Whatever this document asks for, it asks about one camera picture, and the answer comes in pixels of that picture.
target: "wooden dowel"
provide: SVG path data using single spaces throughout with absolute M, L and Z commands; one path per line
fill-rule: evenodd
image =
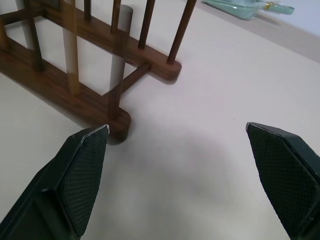
M 178 54 L 178 50 L 180 48 L 180 44 L 182 42 L 182 39 L 184 38 L 189 20 L 191 18 L 191 14 L 195 8 L 197 0 L 188 0 L 188 2 L 185 5 L 184 12 L 178 27 L 178 30 L 176 31 L 176 35 L 170 50 L 169 57 L 167 59 L 167 64 L 172 65 L 174 64 L 176 60 L 176 56 Z
M 76 0 L 70 0 L 62 4 L 63 38 L 66 72 L 69 91 L 72 95 L 80 93 L 79 66 L 78 66 L 78 42 L 77 42 L 77 17 Z
M 26 38 L 25 40 L 31 52 L 33 68 L 36 71 L 41 72 L 45 69 L 45 65 L 41 55 L 41 49 L 30 0 L 23 0 L 23 6 L 25 9 L 25 17 L 27 23 L 27 31 L 24 33 Z
M 111 22 L 112 34 L 116 33 L 118 29 L 120 5 L 121 5 L 121 0 L 113 0 L 112 22 Z
M 91 0 L 84 0 L 84 19 L 91 20 Z
M 9 40 L 6 33 L 4 22 L 0 19 L 0 48 L 2 50 L 9 49 Z
M 121 83 L 111 89 L 109 92 L 103 95 L 103 97 L 107 97 L 109 93 L 112 94 L 113 91 L 118 91 L 121 89 L 121 94 L 127 91 L 130 87 L 132 87 L 139 79 L 141 79 L 147 72 L 151 70 L 151 64 L 146 62 L 139 66 L 136 70 L 130 73 L 127 77 L 123 79 Z
M 38 7 L 32 9 L 32 16 L 34 18 L 40 17 L 46 14 L 46 11 L 43 7 Z M 2 19 L 4 25 L 14 24 L 21 22 L 26 19 L 26 10 L 21 9 L 19 11 L 13 11 L 5 14 L 0 14 L 0 19 Z
M 145 6 L 142 28 L 141 28 L 140 39 L 139 39 L 139 44 L 138 44 L 139 49 L 145 49 L 145 47 L 146 47 L 146 42 L 147 42 L 148 32 L 149 32 L 149 28 L 150 28 L 152 13 L 154 11 L 154 6 L 155 6 L 155 0 L 147 0 L 146 6 Z
M 119 55 L 112 56 L 110 88 L 118 85 L 119 87 L 108 94 L 107 117 L 109 120 L 115 120 L 119 115 L 119 104 L 133 11 L 134 10 L 127 5 L 121 5 L 119 9 L 118 31 L 116 32 L 114 41 L 114 48 L 117 49 Z

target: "white table surface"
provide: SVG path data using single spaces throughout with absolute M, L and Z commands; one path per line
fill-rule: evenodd
M 137 38 L 145 1 L 123 3 L 134 9 Z M 1 11 L 14 5 L 5 0 Z M 111 6 L 93 0 L 92 12 L 110 23 Z M 149 45 L 169 52 L 184 6 L 156 2 Z M 61 28 L 41 20 L 37 30 L 44 58 L 65 69 Z M 21 28 L 8 33 L 24 42 Z M 111 56 L 84 40 L 78 45 L 81 81 L 106 92 Z M 320 153 L 320 64 L 198 8 L 177 59 L 176 84 L 146 75 L 123 96 L 129 137 L 107 146 L 82 239 L 289 240 L 259 181 L 245 126 L 282 128 Z M 56 109 L 0 75 L 0 219 L 82 129 Z

